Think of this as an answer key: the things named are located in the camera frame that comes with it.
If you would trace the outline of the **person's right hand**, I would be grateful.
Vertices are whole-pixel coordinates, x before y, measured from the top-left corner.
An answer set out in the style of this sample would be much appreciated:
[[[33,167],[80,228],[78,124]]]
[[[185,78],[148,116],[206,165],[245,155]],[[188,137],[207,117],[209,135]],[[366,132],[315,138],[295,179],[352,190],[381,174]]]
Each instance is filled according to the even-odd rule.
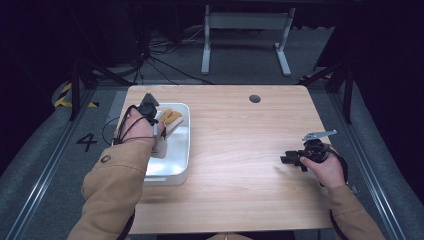
[[[306,157],[301,157],[300,162],[312,170],[318,181],[328,190],[346,185],[344,172],[340,161],[334,155],[336,150],[331,147],[327,159],[322,163],[316,163]]]

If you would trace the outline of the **white plastic bin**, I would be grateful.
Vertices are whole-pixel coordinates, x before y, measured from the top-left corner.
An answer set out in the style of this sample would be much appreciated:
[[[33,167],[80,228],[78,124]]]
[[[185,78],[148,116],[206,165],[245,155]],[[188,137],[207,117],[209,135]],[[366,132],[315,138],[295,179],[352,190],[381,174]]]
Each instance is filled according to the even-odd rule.
[[[145,185],[179,185],[187,179],[191,141],[190,110],[183,103],[160,103],[155,119],[166,109],[180,112],[184,122],[167,139],[166,156],[164,158],[151,156]]]

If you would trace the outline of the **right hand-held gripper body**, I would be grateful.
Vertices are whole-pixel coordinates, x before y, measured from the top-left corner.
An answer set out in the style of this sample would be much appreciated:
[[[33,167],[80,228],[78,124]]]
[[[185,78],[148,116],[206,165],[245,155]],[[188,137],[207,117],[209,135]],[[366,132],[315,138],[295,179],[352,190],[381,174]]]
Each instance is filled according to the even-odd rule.
[[[309,132],[303,138],[305,156],[316,163],[324,162],[330,153],[331,147],[323,143],[321,138],[335,135],[336,130],[325,132]]]

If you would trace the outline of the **grey metal desk frame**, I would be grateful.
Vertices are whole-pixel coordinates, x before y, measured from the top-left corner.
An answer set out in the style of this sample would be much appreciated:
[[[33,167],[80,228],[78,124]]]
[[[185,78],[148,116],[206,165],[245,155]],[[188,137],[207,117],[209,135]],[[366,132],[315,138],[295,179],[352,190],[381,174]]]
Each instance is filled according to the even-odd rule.
[[[296,9],[290,8],[285,13],[242,13],[242,12],[214,12],[210,5],[205,6],[204,15],[204,48],[200,72],[209,74],[211,57],[211,29],[259,29],[279,30],[281,40],[274,44],[280,68],[284,76],[290,76],[291,70],[284,52],[290,28],[294,20]]]

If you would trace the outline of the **yellow black hazard tape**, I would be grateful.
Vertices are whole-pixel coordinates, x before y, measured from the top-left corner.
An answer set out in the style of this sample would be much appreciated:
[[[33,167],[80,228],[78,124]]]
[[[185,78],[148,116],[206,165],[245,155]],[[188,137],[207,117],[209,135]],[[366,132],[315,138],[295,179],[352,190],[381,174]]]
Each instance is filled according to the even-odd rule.
[[[54,107],[72,107],[72,102],[65,101],[67,94],[70,92],[72,83],[68,82],[62,88],[57,100],[54,102]],[[98,102],[89,102],[88,107],[97,108],[100,104]]]

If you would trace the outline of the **person's left hand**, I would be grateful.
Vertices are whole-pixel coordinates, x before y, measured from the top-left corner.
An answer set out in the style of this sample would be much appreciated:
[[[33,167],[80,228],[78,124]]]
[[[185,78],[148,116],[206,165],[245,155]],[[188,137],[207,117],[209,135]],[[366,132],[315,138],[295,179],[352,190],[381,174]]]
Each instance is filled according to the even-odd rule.
[[[137,109],[130,107],[124,114],[121,125],[114,133],[114,143],[144,143],[153,149],[163,128],[164,125],[159,122],[151,125]]]

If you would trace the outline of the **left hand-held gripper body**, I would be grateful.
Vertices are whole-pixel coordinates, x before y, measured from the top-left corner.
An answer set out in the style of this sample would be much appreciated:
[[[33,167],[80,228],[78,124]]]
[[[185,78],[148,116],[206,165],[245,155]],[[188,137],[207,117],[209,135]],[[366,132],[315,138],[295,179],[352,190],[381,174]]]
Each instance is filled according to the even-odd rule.
[[[154,125],[157,123],[155,119],[157,114],[157,107],[159,106],[159,102],[153,96],[152,93],[147,92],[142,99],[141,103],[137,106],[138,112],[147,119],[147,121]]]

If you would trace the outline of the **black metal stand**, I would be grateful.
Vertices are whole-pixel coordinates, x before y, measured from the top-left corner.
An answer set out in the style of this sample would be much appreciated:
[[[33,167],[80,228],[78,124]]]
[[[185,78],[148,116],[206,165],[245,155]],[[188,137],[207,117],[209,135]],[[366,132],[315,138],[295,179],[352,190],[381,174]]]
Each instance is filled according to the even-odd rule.
[[[98,85],[97,78],[93,71],[97,71],[105,75],[108,79],[115,81],[121,86],[133,86],[133,83],[126,81],[124,78],[111,72],[105,67],[95,64],[87,59],[76,60],[71,71],[71,121],[76,119],[81,109],[80,83],[83,83],[84,87],[90,90],[95,89]]]
[[[326,67],[311,76],[302,76],[299,80],[299,85],[308,86],[327,76],[329,76],[329,80],[325,85],[327,93],[337,93],[341,86],[344,86],[342,113],[345,121],[351,124],[351,103],[354,78],[353,69],[349,62],[340,62],[333,66]]]

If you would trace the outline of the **cream glove with tan fingers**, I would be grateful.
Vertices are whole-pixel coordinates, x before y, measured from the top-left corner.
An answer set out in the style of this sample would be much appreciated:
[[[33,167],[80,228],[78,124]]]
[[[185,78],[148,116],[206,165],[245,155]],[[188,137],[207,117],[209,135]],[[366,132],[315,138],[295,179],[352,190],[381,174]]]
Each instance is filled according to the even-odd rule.
[[[152,156],[155,158],[164,158],[167,151],[167,139],[184,122],[184,117],[176,110],[166,109],[160,112],[156,120],[166,127],[166,139],[160,136],[161,132],[152,150]]]

